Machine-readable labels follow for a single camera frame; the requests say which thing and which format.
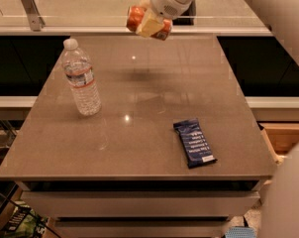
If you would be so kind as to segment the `left metal railing bracket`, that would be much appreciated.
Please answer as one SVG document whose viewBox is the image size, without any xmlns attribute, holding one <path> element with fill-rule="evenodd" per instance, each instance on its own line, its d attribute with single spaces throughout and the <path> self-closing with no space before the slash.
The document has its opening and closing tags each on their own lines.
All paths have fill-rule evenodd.
<svg viewBox="0 0 299 238">
<path fill-rule="evenodd" d="M 35 0 L 20 0 L 28 18 L 30 29 L 39 32 L 45 26 Z"/>
</svg>

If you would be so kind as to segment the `clear plastic water bottle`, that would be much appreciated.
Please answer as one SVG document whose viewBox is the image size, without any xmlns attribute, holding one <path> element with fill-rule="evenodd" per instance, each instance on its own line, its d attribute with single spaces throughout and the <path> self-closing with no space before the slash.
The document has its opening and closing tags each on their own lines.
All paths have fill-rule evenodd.
<svg viewBox="0 0 299 238">
<path fill-rule="evenodd" d="M 66 39 L 63 46 L 61 66 L 77 109 L 84 116 L 94 115 L 101 110 L 101 100 L 90 57 L 73 38 Z"/>
</svg>

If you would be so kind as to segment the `green snack bag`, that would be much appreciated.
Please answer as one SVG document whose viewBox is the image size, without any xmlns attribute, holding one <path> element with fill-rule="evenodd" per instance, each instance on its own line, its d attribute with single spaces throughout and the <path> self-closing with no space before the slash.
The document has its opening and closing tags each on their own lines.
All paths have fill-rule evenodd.
<svg viewBox="0 0 299 238">
<path fill-rule="evenodd" d="M 16 207 L 2 228 L 3 238 L 43 238 L 47 223 L 48 219 L 39 216 L 31 207 Z"/>
</svg>

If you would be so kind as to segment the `blue snack bar wrapper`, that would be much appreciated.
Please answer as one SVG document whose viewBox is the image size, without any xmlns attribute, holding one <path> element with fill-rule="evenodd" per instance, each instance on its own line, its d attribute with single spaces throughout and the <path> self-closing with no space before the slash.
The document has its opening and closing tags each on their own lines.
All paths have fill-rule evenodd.
<svg viewBox="0 0 299 238">
<path fill-rule="evenodd" d="M 217 161 L 197 118 L 174 123 L 173 129 L 179 135 L 189 169 L 209 165 Z"/>
</svg>

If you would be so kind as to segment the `orange soda can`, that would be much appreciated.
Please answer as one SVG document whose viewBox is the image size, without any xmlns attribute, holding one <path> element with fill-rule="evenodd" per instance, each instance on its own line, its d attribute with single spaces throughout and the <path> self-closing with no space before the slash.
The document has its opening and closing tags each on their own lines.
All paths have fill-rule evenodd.
<svg viewBox="0 0 299 238">
<path fill-rule="evenodd" d="M 138 5 L 134 5 L 129 8 L 126 27 L 131 32 L 137 34 L 136 33 L 137 27 L 141 23 L 141 20 L 144 16 L 146 10 L 147 9 L 145 9 L 141 6 L 138 6 Z M 172 21 L 163 18 L 163 23 L 164 23 L 164 27 L 160 31 L 158 31 L 157 33 L 155 33 L 154 35 L 152 35 L 148 38 L 154 38 L 154 39 L 164 41 L 169 36 L 169 33 L 171 32 Z"/>
</svg>

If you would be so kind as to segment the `grey drawer cabinet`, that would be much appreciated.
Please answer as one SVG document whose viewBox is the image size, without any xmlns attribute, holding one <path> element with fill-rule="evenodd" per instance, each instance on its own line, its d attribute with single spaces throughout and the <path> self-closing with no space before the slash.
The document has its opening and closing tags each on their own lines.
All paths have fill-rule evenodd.
<svg viewBox="0 0 299 238">
<path fill-rule="evenodd" d="M 275 170 L 213 35 L 82 36 L 101 111 L 81 116 L 55 68 L 0 180 L 65 238 L 218 237 Z M 189 169 L 173 124 L 197 118 L 215 163 Z"/>
</svg>

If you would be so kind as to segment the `blue perforated basket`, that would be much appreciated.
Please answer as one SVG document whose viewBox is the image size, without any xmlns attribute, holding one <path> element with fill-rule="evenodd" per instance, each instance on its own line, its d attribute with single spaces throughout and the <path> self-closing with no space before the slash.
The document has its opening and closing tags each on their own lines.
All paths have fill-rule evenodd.
<svg viewBox="0 0 299 238">
<path fill-rule="evenodd" d="M 232 227 L 225 233 L 226 238 L 256 238 L 255 232 L 249 227 Z"/>
</svg>

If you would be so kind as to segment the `cardboard box with items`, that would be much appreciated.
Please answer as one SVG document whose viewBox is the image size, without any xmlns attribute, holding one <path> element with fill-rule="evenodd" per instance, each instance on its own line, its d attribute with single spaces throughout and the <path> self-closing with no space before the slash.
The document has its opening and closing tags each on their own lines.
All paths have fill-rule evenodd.
<svg viewBox="0 0 299 238">
<path fill-rule="evenodd" d="M 280 165 L 299 143 L 299 123 L 261 122 L 258 126 L 274 161 Z"/>
</svg>

